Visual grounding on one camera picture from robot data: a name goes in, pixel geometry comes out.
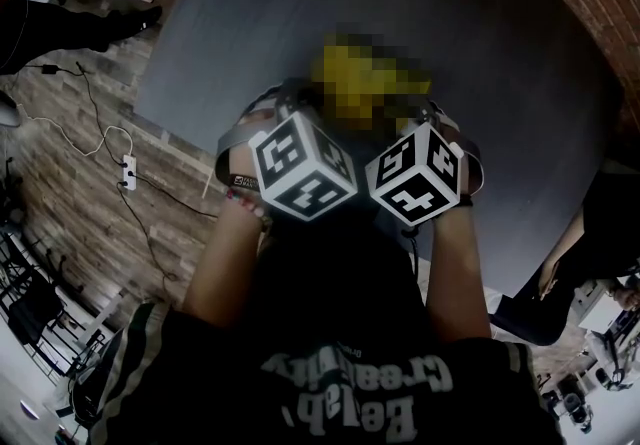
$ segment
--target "beaded bracelet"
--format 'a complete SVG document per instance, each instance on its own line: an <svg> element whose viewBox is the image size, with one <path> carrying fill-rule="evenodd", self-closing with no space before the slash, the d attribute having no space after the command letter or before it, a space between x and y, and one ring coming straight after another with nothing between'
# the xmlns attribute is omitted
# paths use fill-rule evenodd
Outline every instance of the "beaded bracelet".
<svg viewBox="0 0 640 445"><path fill-rule="evenodd" d="M227 189L226 197L231 201L235 201L238 205L260 219L260 221L262 221L263 229L271 224L271 219L265 214L264 208L258 205L255 201L246 198L238 191L231 188Z"/></svg>

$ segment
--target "shoe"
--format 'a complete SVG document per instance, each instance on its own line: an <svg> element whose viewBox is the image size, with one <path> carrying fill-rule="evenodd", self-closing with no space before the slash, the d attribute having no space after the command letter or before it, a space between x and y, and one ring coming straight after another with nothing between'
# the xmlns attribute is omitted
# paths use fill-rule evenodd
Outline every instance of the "shoe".
<svg viewBox="0 0 640 445"><path fill-rule="evenodd" d="M105 19L107 22L106 35L109 43L126 40L145 29L155 25L162 16L162 6L145 11L134 11L123 15L119 11L112 11Z"/></svg>

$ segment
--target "cable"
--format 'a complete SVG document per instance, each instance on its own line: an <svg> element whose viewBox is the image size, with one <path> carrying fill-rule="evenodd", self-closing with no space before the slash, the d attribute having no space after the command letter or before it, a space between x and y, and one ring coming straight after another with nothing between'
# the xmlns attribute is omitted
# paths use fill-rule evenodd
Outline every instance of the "cable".
<svg viewBox="0 0 640 445"><path fill-rule="evenodd" d="M142 180L143 182L146 182L147 184L149 184L151 187L153 187L155 190L160 191L161 193L166 194L169 198L171 198L173 201L175 201L176 203L179 203L180 205L182 205L183 207L188 208L189 210L191 210L192 212L195 212L196 214L200 214L201 216L207 216L207 217L212 217L214 219L216 219L218 216L214 215L214 214L208 214L207 212L201 212L198 209L194 209L192 206L187 205L185 202L180 201L178 198L176 198L175 196L173 196L169 191L163 189L162 187L154 184L151 180L147 180L144 177L141 177L140 175L130 175L133 176L135 178L137 178L138 180Z"/></svg>
<svg viewBox="0 0 640 445"><path fill-rule="evenodd" d="M120 186L124 187L124 184L122 182L116 183L116 189L118 190L118 193L120 194L120 198L122 198L122 201L127 206L127 208L129 209L129 211L131 212L131 214L133 215L135 220L140 225L140 229L142 230L142 233L144 233L144 236L145 236L145 238L147 240L147 246L149 248L149 253L151 253L151 258L153 258L153 262L156 264L156 267L158 268L158 270L162 273L162 288L164 290L165 295L167 296L167 299L169 301L171 301L171 296L169 295L169 292L167 291L167 287L165 285L165 280L169 280L169 281L172 281L172 282L173 281L177 281L178 280L178 276L176 274L174 274L174 273L166 272L162 268L160 263L158 262L158 259L156 258L156 254L154 253L153 248L151 247L151 239L149 238L149 234L147 233L147 230L145 229L144 225L142 224L142 221L140 221L140 218L138 217L138 215L135 213L133 208L131 208L131 205L129 205L129 202L124 197L124 194L120 190Z"/></svg>
<svg viewBox="0 0 640 445"><path fill-rule="evenodd" d="M29 0L24 0L24 2L26 4L27 11L24 15L24 22L22 22L22 29L20 29L20 34L18 35L16 44L13 46L13 50L11 51L11 54L9 54L9 57L4 62L4 64L0 66L0 70L2 70L5 66L7 66L9 62L13 59L13 56L16 53L16 50L18 50L18 45L20 45L20 40L22 39L22 35L24 34L24 28L27 26L27 20L29 19Z"/></svg>
<svg viewBox="0 0 640 445"><path fill-rule="evenodd" d="M71 70L66 70L65 68L60 68L57 65L24 65L22 68L40 68L42 69L42 73L45 75L55 75L57 72L65 72L69 75L73 75L74 77L82 77L81 73L75 73Z"/></svg>
<svg viewBox="0 0 640 445"><path fill-rule="evenodd" d="M411 230L402 230L400 235L405 239L409 239L411 247L413 249L413 277L415 281L418 281L418 243L416 237L420 233L420 225L414 226Z"/></svg>
<svg viewBox="0 0 640 445"><path fill-rule="evenodd" d="M131 134L129 134L129 132L127 132L122 127L116 127L115 125L109 125L107 127L107 130L105 130L104 133L102 134L102 139L100 140L100 143L98 144L98 146L95 149L91 150L90 152L83 152L78 147L76 147L76 145L73 143L73 141L71 141L71 139L69 139L69 136L67 136L67 133L64 131L64 129L59 124L57 124L55 121L53 121L51 118L45 118L45 117L41 117L41 116L31 117L31 116L29 116L29 113L27 112L27 110L25 109L23 104L18 104L18 107L22 107L22 109L24 109L24 113L26 114L27 118L30 119L31 121L46 121L46 122L49 122L52 125L54 125L62 133L62 136L67 140L67 143L69 143L71 145L71 148L73 148L76 152L78 152L83 157L89 157L90 155L98 153L100 151L100 149L102 148L103 144L106 146L106 144L107 144L106 143L107 134L109 133L109 131L111 129L119 130L120 132L123 132L124 134L126 134L127 137L129 138L129 143L130 143L129 155L131 155L131 152L133 151L133 139L131 137Z"/></svg>
<svg viewBox="0 0 640 445"><path fill-rule="evenodd" d="M89 94L89 100L91 100L93 107L95 107L96 109L96 123L98 124L98 130L100 130L100 134L102 135L102 137L105 138L104 146L107 147L107 152L109 152L109 155L111 156L111 160L115 162L118 166L124 167L124 163L116 160L116 158L113 156L113 153L111 153L111 148L109 148L109 143L106 140L105 133L102 132L102 125L100 124L100 111L98 111L98 104L96 104L96 101L93 99L93 96L91 95L91 84L89 84L89 78L87 77L85 69L82 68L80 63L78 63L77 61L76 61L76 66L80 70L80 73L82 74L85 82L87 83L87 93ZM131 141L131 149L129 150L129 155L131 155L131 152L133 152L133 141Z"/></svg>

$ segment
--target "striped sleeve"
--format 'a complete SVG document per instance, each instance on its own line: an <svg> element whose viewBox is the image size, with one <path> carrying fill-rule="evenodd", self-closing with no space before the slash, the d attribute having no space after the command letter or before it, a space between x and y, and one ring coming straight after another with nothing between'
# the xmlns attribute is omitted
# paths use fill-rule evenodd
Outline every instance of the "striped sleeve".
<svg viewBox="0 0 640 445"><path fill-rule="evenodd" d="M497 443L565 443L547 411L524 344L474 338L446 346L455 400L465 423L487 430Z"/></svg>
<svg viewBox="0 0 640 445"><path fill-rule="evenodd" d="M91 445L180 441L190 421L222 414L237 370L233 350L223 330L165 305L138 307L111 364ZM208 404L199 404L202 394Z"/></svg>

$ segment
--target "black cable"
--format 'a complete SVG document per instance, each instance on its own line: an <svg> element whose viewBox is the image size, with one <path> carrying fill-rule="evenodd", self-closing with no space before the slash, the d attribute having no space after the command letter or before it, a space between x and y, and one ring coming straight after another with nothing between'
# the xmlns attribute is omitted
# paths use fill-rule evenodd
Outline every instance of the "black cable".
<svg viewBox="0 0 640 445"><path fill-rule="evenodd" d="M24 68L40 68L42 70L42 73L45 75L55 75L58 72L65 72L70 75L73 75L74 77L84 77L84 81L87 84L87 94L89 95L89 100L91 101L91 103L93 104L93 107L96 110L96 124L98 125L100 136L102 136L102 138L104 139L104 146L107 148L107 151L109 152L109 156L111 157L111 160L121 168L124 168L124 163L120 162L113 156L113 152L111 151L111 148L109 148L109 142L107 141L105 133L102 130L102 124L100 123L100 111L98 110L98 104L96 104L96 101L93 99L93 95L91 94L91 84L89 83L89 78L87 77L87 73L89 72L87 72L82 67L82 65L78 62L76 62L76 66L80 70L80 73L75 73L75 72L72 72L71 70L60 68L57 65L26 65Z"/></svg>
<svg viewBox="0 0 640 445"><path fill-rule="evenodd" d="M418 243L416 242L416 237L420 233L420 225L414 226L411 230L402 230L400 235L404 238L409 239L411 242L411 247L413 249L413 277L415 281L418 281Z"/></svg>
<svg viewBox="0 0 640 445"><path fill-rule="evenodd" d="M100 124L100 111L98 110L98 104L96 104L96 101L93 99L93 95L91 95L91 84L89 84L89 78L87 77L87 73L86 73L85 69L82 68L80 63L78 63L77 61L76 61L76 66L78 67L78 69L80 70L80 73L84 77L84 81L87 83L87 93L89 94L89 100L91 100L91 103L93 104L93 107L95 107L95 109L96 109L96 123L98 124L98 130L100 130L100 135L102 137L104 137L104 146L107 147L107 152L109 152L109 155L111 156L111 160L122 168L122 167L124 167L124 163L118 161L113 156L113 153L111 152L111 148L109 148L109 142L107 141L107 138L104 135L104 132L102 131L102 125Z"/></svg>
<svg viewBox="0 0 640 445"><path fill-rule="evenodd" d="M162 266L160 265L160 262L158 262L158 259L156 258L156 254L154 253L153 248L151 246L151 239L149 238L149 234L147 233L147 230L145 229L144 225L142 224L142 221L140 221L140 218L138 217L138 215L135 213L133 208L131 208L131 205L129 205L129 202L124 197L124 194L120 190L120 186L124 187L124 184L122 182L118 182L116 184L116 189L118 190L118 193L120 194L120 198L122 198L122 201L127 206L127 208L129 209L129 211L131 212L133 217L136 219L138 224L140 225L140 229L142 230L142 233L144 233L144 236L145 236L145 238L147 240L147 246L149 247L149 253L151 253L151 258L153 258L153 262L156 264L156 267L158 268L158 270L162 273L162 288L164 289L164 292L165 292L165 295L167 296L167 299L169 301L171 301L171 297L170 297L169 292L167 291L167 288L165 286L165 280L177 281L178 280L178 276L176 274L174 274L174 273L166 272L162 268Z"/></svg>
<svg viewBox="0 0 640 445"><path fill-rule="evenodd" d="M24 65L22 68L40 68L42 69L42 71L44 72L47 68L53 69L55 70L54 73L56 72L65 72L68 73L69 75L73 75L74 77L82 77L82 73L75 73L72 72L71 70L67 70L66 68L60 68L57 65Z"/></svg>
<svg viewBox="0 0 640 445"><path fill-rule="evenodd" d="M411 246L413 247L413 277L418 282L418 244L416 243L415 238L410 239Z"/></svg>
<svg viewBox="0 0 640 445"><path fill-rule="evenodd" d="M130 176L133 176L135 178L137 178L138 180L142 180L143 182L146 182L147 184L149 184L151 187L153 187L156 191L160 191L161 193L166 194L169 198L171 198L173 201L175 201L176 203L179 203L180 205L182 205L183 207L188 208L189 210L191 210L192 212L195 212L196 214L200 214L201 216L207 216L207 217L212 217L212 218L217 218L218 216L214 215L214 214L208 214L207 212L201 212L198 209L194 209L192 206L187 205L185 202L180 201L178 198L176 198L175 196L173 196L169 191L163 189L162 187L154 184L151 180L147 180L144 177L141 177L140 175L132 175L130 174Z"/></svg>

